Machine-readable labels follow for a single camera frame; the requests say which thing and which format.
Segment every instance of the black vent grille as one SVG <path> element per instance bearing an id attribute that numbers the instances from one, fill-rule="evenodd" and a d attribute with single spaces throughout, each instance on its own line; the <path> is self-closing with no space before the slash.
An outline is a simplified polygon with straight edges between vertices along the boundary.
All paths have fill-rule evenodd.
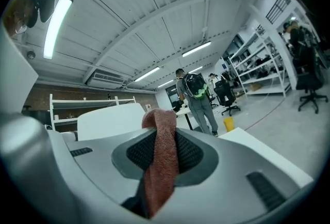
<path id="1" fill-rule="evenodd" d="M 121 79 L 121 78 L 110 76 L 110 75 L 105 75 L 105 74 L 99 74 L 99 73 L 94 73 L 94 78 L 107 80 L 107 81 L 112 81 L 112 82 L 116 82 L 116 83 L 123 83 L 124 82 L 124 80 Z"/>
<path id="2" fill-rule="evenodd" d="M 76 156 L 83 155 L 83 154 L 86 154 L 86 153 L 89 153 L 92 151 L 93 150 L 91 148 L 85 147 L 82 149 L 70 151 L 70 153 L 71 153 L 72 157 L 76 157 Z"/>
<path id="3" fill-rule="evenodd" d="M 246 178 L 253 186 L 268 211 L 272 211 L 285 202 L 284 196 L 261 172 L 252 172 L 248 174 Z"/>

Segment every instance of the black mesh panel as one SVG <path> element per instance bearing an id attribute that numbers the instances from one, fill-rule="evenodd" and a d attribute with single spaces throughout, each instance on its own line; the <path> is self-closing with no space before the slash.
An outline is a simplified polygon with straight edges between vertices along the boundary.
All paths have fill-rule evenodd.
<path id="1" fill-rule="evenodd" d="M 138 143 L 130 146 L 126 151 L 127 157 L 144 171 L 147 170 L 154 160 L 156 134 L 157 132 L 150 134 Z"/>
<path id="2" fill-rule="evenodd" d="M 142 170 L 146 171 L 154 159 L 154 146 L 157 132 L 150 134 L 138 143 L 130 146 L 127 157 Z M 184 173 L 196 166 L 203 158 L 203 151 L 185 137 L 176 134 L 175 142 L 179 163 L 179 173 Z"/>

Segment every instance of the gray pants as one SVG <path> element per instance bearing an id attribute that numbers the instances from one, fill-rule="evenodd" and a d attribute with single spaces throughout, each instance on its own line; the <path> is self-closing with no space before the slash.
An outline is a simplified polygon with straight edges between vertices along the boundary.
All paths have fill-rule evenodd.
<path id="1" fill-rule="evenodd" d="M 197 121 L 198 125 L 202 129 L 203 133 L 211 134 L 204 115 L 207 117 L 208 121 L 211 124 L 212 131 L 218 131 L 218 124 L 216 119 L 214 118 L 214 114 L 208 101 L 208 98 L 205 97 L 204 99 L 197 100 L 197 99 L 190 99 L 189 108 L 191 110 L 192 115 L 194 116 L 195 120 Z"/>

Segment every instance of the man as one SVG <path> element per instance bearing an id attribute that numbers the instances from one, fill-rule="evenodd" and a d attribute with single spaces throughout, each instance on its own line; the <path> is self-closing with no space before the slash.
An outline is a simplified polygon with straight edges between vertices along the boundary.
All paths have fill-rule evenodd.
<path id="1" fill-rule="evenodd" d="M 32 28 L 40 14 L 41 22 L 46 22 L 52 16 L 55 0 L 10 0 L 4 15 L 3 24 L 9 36 L 24 33 Z"/>
<path id="2" fill-rule="evenodd" d="M 176 91 L 179 94 L 180 100 L 183 101 L 184 99 L 187 99 L 191 113 L 197 121 L 198 125 L 200 126 L 202 132 L 206 134 L 211 134 L 204 117 L 205 115 L 211 124 L 212 135 L 217 137 L 218 124 L 216 122 L 216 119 L 214 118 L 215 116 L 213 114 L 207 95 L 205 95 L 202 99 L 196 99 L 188 96 L 188 93 L 183 84 L 183 78 L 186 73 L 183 69 L 177 69 L 175 71 L 175 74 L 178 78 L 178 81 L 176 82 Z"/>
<path id="3" fill-rule="evenodd" d="M 214 84 L 214 81 L 213 81 L 213 79 L 215 79 L 215 75 L 213 74 L 213 73 L 210 73 L 210 75 L 208 76 L 209 77 L 209 79 L 208 79 L 208 90 L 209 90 L 209 92 L 210 92 L 210 94 L 214 94 L 215 93 L 215 84 Z"/>
<path id="4" fill-rule="evenodd" d="M 290 34 L 289 43 L 292 46 L 290 51 L 293 59 L 292 63 L 297 73 L 301 73 L 302 66 L 310 62 L 309 48 L 312 46 L 312 34 L 307 29 L 299 27 L 297 21 L 286 22 L 283 25 L 284 31 Z"/>

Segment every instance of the desk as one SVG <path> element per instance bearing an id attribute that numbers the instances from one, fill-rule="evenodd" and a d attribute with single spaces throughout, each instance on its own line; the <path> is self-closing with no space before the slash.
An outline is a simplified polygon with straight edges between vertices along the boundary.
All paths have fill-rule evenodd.
<path id="1" fill-rule="evenodd" d="M 176 115 L 177 115 L 177 116 L 185 115 L 190 130 L 193 130 L 193 129 L 192 129 L 192 126 L 191 126 L 191 123 L 190 123 L 190 120 L 189 120 L 189 117 L 188 117 L 188 114 L 189 114 L 189 113 L 191 113 L 191 111 L 190 111 L 189 107 L 186 107 L 186 108 L 183 108 L 183 109 L 181 109 L 180 111 L 178 111 L 178 112 L 176 113 Z"/>

